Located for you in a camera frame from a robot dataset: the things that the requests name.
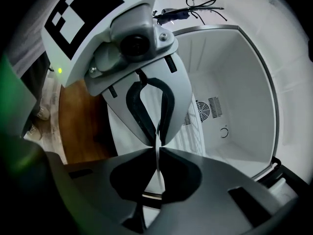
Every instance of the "gray plastic surface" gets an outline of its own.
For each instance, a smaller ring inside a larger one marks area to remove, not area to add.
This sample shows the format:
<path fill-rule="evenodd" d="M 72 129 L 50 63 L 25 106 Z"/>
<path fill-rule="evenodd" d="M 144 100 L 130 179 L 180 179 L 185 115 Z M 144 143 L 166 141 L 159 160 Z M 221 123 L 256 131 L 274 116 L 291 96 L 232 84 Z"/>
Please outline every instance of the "gray plastic surface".
<path fill-rule="evenodd" d="M 237 187 L 243 187 L 270 214 L 280 208 L 265 187 L 228 164 L 179 150 L 160 148 L 160 151 L 174 153 L 196 164 L 201 170 L 202 182 L 184 202 L 163 204 L 147 234 L 228 235 L 253 229 L 228 193 Z"/>
<path fill-rule="evenodd" d="M 117 17 L 111 25 L 111 41 L 121 51 L 121 42 L 128 36 L 140 35 L 150 42 L 148 51 L 140 56 L 126 56 L 129 62 L 141 62 L 154 58 L 158 53 L 169 49 L 174 42 L 171 31 L 162 28 L 153 22 L 152 9 L 148 4 L 137 6 Z M 168 39 L 161 41 L 159 35 L 166 33 Z"/>
<path fill-rule="evenodd" d="M 114 84 L 115 82 L 119 81 L 123 77 L 127 76 L 128 74 L 134 72 L 137 69 L 140 69 L 151 62 L 154 62 L 164 56 L 173 54 L 178 49 L 178 41 L 177 39 L 174 40 L 174 43 L 171 45 L 171 47 L 162 52 L 161 54 L 158 54 L 155 58 L 148 60 L 148 61 L 142 61 L 140 63 L 130 63 L 124 70 L 121 70 L 119 72 L 110 74 L 110 75 L 103 75 L 100 77 L 92 78 L 89 74 L 89 72 L 85 75 L 85 83 L 88 89 L 88 92 L 92 96 L 97 96 L 101 94 L 104 90 L 106 90 L 109 86 Z"/>
<path fill-rule="evenodd" d="M 141 154 L 141 152 L 144 151 L 131 153 L 128 158 L 131 159 L 138 154 Z M 108 202 L 107 207 L 110 207 L 110 209 L 107 209 L 107 213 L 103 214 L 103 212 L 99 210 L 98 206 L 94 206 L 93 203 L 90 203 L 90 200 L 79 191 L 73 180 L 69 177 L 68 172 L 65 171 L 60 157 L 53 152 L 47 152 L 46 154 L 49 159 L 53 179 L 59 194 L 73 220 L 77 223 L 80 230 L 82 230 L 82 234 L 103 235 L 104 232 L 107 234 L 137 234 L 114 221 L 122 219 L 124 215 L 128 216 L 126 214 L 127 210 L 133 212 L 135 203 L 128 200 L 122 200 L 118 194 L 114 192 L 114 189 L 111 188 L 111 185 L 108 182 L 110 172 L 113 169 L 112 166 L 109 165 L 111 160 L 108 160 L 109 162 L 106 164 L 108 165 L 108 168 L 106 169 L 108 170 L 107 178 L 104 178 L 103 175 L 101 175 L 100 178 L 101 181 L 104 181 L 104 185 L 108 187 L 106 195 L 103 196 L 103 198 L 104 201 Z"/>
<path fill-rule="evenodd" d="M 128 62 L 119 52 L 118 48 L 113 43 L 102 43 L 94 52 L 94 64 L 90 63 L 90 68 L 98 69 L 99 74 L 89 73 L 91 77 L 100 75 L 109 75 L 118 72 L 127 67 Z"/>

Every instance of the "wall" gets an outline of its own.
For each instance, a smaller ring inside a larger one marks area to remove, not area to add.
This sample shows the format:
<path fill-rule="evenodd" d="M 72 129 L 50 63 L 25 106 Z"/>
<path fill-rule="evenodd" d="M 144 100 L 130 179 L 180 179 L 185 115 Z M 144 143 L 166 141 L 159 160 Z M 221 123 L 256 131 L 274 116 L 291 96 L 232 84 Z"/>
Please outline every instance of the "wall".
<path fill-rule="evenodd" d="M 228 108 L 232 140 L 254 159 L 270 162 L 275 137 L 271 89 L 256 53 L 238 33 L 235 46 L 216 71 Z"/>
<path fill-rule="evenodd" d="M 280 114 L 276 157 L 310 182 L 313 63 L 308 58 L 308 38 L 283 0 L 224 1 L 229 4 L 225 12 L 252 39 L 273 78 Z"/>
<path fill-rule="evenodd" d="M 189 74 L 216 71 L 233 49 L 236 29 L 211 29 L 177 36 L 180 55 Z"/>

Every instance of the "white plastic part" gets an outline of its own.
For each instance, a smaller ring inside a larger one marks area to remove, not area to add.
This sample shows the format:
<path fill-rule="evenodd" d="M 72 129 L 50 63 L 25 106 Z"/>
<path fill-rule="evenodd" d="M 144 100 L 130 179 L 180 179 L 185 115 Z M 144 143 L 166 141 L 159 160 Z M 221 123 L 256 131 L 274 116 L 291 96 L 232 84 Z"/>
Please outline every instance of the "white plastic part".
<path fill-rule="evenodd" d="M 116 7 L 112 12 L 105 16 L 90 32 L 84 33 L 86 35 L 85 39 L 82 40 L 81 44 L 75 49 L 74 55 L 69 57 L 64 49 L 69 48 L 75 42 L 75 36 L 78 36 L 82 31 L 84 31 L 84 26 L 89 22 L 85 22 L 81 19 L 80 13 L 85 13 L 83 11 L 84 4 L 81 5 L 82 11 L 74 11 L 71 7 L 71 4 L 75 2 L 75 0 L 65 0 L 63 6 L 67 6 L 66 10 L 61 13 L 57 13 L 52 15 L 51 18 L 49 16 L 44 22 L 44 26 L 42 28 L 42 40 L 45 46 L 46 53 L 49 57 L 49 60 L 52 64 L 52 67 L 58 71 L 59 68 L 62 69 L 62 72 L 56 72 L 57 78 L 60 80 L 63 86 L 68 86 L 73 82 L 80 80 L 84 77 L 90 60 L 92 59 L 93 52 L 102 42 L 110 42 L 110 25 L 114 18 L 123 12 L 131 9 L 142 3 L 147 3 L 151 6 L 154 5 L 155 0 L 123 0 L 124 2 Z M 111 3 L 111 0 L 103 0 L 103 7 L 108 7 Z M 82 3 L 88 4 L 90 6 L 94 3 L 93 0 L 84 0 Z M 90 15 L 93 15 L 96 12 L 103 11 L 101 8 L 94 8 L 90 11 Z M 65 23 L 59 29 L 56 25 L 59 20 L 64 20 Z M 50 25 L 54 33 L 59 35 L 59 38 L 65 43 L 65 48 L 60 47 L 60 41 L 56 41 L 55 37 L 52 37 L 50 33 L 47 31 L 46 23 L 51 20 Z"/>
<path fill-rule="evenodd" d="M 164 58 L 160 58 L 159 60 L 156 60 L 141 69 L 147 79 L 156 78 L 166 84 L 174 97 L 173 100 L 175 104 L 173 107 L 173 114 L 169 120 L 170 122 L 167 128 L 167 132 L 161 133 L 161 135 L 164 135 L 165 144 L 168 144 L 180 130 L 192 97 L 190 81 L 180 57 L 176 53 L 173 53 L 171 58 L 177 69 L 175 72 L 170 71 L 169 66 Z M 151 143 L 151 140 L 148 140 L 138 123 L 135 121 L 126 104 L 126 95 L 129 88 L 133 85 L 134 82 L 138 81 L 138 74 L 133 72 L 113 84 L 112 87 L 116 92 L 116 97 L 113 97 L 109 89 L 106 89 L 102 93 L 102 96 L 110 105 L 111 109 L 125 123 L 125 125 L 145 145 L 152 146 L 155 144 Z M 157 121 L 157 124 L 154 123 L 154 126 L 155 129 L 157 129 L 160 117 L 155 120 Z"/>
<path fill-rule="evenodd" d="M 298 197 L 297 193 L 287 184 L 285 178 L 278 180 L 271 188 L 270 193 L 278 200 L 281 206 Z"/>
<path fill-rule="evenodd" d="M 147 206 L 143 206 L 142 209 L 143 209 L 143 217 L 145 219 L 145 224 L 146 224 L 146 227 L 148 228 L 151 225 L 151 223 L 155 220 L 155 218 L 158 216 L 158 214 L 160 213 L 160 210 L 147 207 Z"/>

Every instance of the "black slot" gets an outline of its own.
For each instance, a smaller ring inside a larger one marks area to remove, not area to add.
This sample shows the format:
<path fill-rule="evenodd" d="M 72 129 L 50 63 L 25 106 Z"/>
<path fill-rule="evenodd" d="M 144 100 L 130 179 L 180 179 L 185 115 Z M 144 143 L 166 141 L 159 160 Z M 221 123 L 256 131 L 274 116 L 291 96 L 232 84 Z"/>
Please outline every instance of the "black slot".
<path fill-rule="evenodd" d="M 138 69 L 135 71 L 140 79 L 140 82 L 142 83 L 142 85 L 146 86 L 147 85 L 147 76 L 145 73 L 143 73 L 143 71 L 141 69 Z"/>
<path fill-rule="evenodd" d="M 148 197 L 142 197 L 141 199 L 142 205 L 147 207 L 152 207 L 155 209 L 161 209 L 162 200 L 161 199 L 155 199 L 155 198 L 148 198 Z"/>
<path fill-rule="evenodd" d="M 83 177 L 86 176 L 88 174 L 92 174 L 93 171 L 91 169 L 83 169 L 83 170 L 78 170 L 78 171 L 73 171 L 73 172 L 69 172 L 69 176 L 70 178 L 79 178 L 79 177 Z"/>
<path fill-rule="evenodd" d="M 185 201 L 202 182 L 199 167 L 172 151 L 176 150 L 165 147 L 159 149 L 160 171 L 163 174 L 166 189 L 162 194 L 163 204 Z"/>
<path fill-rule="evenodd" d="M 129 230 L 142 234 L 147 229 L 144 216 L 143 209 L 141 204 L 137 204 L 135 213 L 131 218 L 126 219 L 123 222 L 123 226 L 128 228 Z"/>
<path fill-rule="evenodd" d="M 165 59 L 167 65 L 168 65 L 168 68 L 170 68 L 171 73 L 176 72 L 177 68 L 176 68 L 176 66 L 174 64 L 174 61 L 173 61 L 172 57 L 169 55 L 169 56 L 165 56 L 164 59 Z"/>
<path fill-rule="evenodd" d="M 253 227 L 270 219 L 270 214 L 242 187 L 228 191 Z"/>
<path fill-rule="evenodd" d="M 117 97 L 116 91 L 115 91 L 115 89 L 113 88 L 112 85 L 109 87 L 109 91 L 111 92 L 111 95 L 112 95 L 113 98 Z"/>

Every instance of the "white refrigerator wall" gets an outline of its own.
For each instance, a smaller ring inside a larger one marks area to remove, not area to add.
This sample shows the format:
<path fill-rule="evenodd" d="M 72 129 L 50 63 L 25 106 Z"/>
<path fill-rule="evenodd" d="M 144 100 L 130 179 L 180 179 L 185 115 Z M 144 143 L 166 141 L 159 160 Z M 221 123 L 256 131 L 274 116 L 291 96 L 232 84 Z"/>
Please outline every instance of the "white refrigerator wall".
<path fill-rule="evenodd" d="M 276 157 L 309 183 L 313 172 L 313 63 L 308 57 L 308 38 L 283 0 L 226 1 L 225 12 L 257 46 L 273 78 L 280 115 Z"/>
<path fill-rule="evenodd" d="M 262 63 L 237 29 L 198 30 L 177 39 L 195 98 L 211 109 L 202 122 L 206 155 L 255 176 L 271 161 L 276 128 Z M 213 116 L 210 98 L 219 99 L 218 117 Z M 226 137 L 224 128 L 228 129 Z"/>

